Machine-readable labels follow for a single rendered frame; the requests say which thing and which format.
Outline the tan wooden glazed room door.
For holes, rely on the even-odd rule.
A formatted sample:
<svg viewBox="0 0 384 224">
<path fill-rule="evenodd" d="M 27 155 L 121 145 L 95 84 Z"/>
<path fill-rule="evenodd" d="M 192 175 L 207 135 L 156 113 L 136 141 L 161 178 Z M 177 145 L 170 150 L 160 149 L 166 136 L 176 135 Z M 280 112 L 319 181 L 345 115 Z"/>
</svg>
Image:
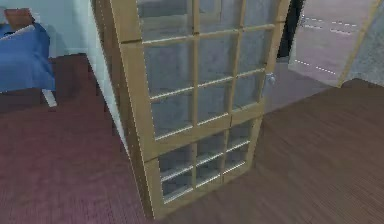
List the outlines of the tan wooden glazed room door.
<svg viewBox="0 0 384 224">
<path fill-rule="evenodd" d="M 91 0 L 146 217 L 247 172 L 291 0 Z"/>
</svg>

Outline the blue covered bed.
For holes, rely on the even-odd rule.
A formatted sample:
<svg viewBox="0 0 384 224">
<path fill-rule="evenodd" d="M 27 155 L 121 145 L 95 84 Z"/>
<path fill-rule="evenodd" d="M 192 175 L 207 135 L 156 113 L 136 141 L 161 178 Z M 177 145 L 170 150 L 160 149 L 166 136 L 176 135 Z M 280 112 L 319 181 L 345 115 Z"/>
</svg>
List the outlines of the blue covered bed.
<svg viewBox="0 0 384 224">
<path fill-rule="evenodd" d="M 0 93 L 40 89 L 47 104 L 56 107 L 55 75 L 49 60 L 50 37 L 34 23 L 18 31 L 0 29 Z"/>
</svg>

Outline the brown wooden headboard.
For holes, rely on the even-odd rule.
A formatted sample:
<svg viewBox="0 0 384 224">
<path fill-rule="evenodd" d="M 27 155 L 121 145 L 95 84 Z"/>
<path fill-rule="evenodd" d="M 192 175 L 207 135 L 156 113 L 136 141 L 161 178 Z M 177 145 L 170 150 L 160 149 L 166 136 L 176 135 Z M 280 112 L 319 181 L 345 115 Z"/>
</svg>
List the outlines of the brown wooden headboard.
<svg viewBox="0 0 384 224">
<path fill-rule="evenodd" d="M 29 8 L 6 9 L 4 14 L 13 31 L 25 28 L 35 22 Z"/>
</svg>

